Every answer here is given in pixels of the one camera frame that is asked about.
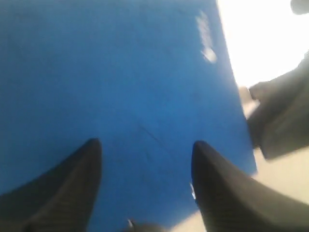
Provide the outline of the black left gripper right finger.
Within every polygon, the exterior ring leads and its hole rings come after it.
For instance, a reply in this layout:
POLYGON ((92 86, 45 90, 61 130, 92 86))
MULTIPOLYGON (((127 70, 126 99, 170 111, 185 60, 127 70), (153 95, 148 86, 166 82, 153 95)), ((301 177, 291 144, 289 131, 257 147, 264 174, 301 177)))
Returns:
POLYGON ((193 192, 208 232, 307 232, 309 206, 256 181, 204 141, 193 145, 193 192))

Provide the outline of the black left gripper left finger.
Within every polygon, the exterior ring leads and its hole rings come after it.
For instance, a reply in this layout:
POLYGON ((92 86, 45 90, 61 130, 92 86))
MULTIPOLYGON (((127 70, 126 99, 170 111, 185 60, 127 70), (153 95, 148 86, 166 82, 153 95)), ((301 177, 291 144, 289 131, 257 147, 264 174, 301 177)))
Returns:
POLYGON ((85 232, 101 182, 101 142, 86 141, 58 165, 0 196, 2 232, 85 232))

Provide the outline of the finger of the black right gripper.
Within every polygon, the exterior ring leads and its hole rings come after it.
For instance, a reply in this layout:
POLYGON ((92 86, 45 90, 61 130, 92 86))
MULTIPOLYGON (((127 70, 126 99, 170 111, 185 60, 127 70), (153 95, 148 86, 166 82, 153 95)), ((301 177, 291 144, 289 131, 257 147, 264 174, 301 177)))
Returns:
POLYGON ((309 145, 309 55, 296 68, 249 88, 259 102, 247 119, 254 147, 267 160, 309 145))

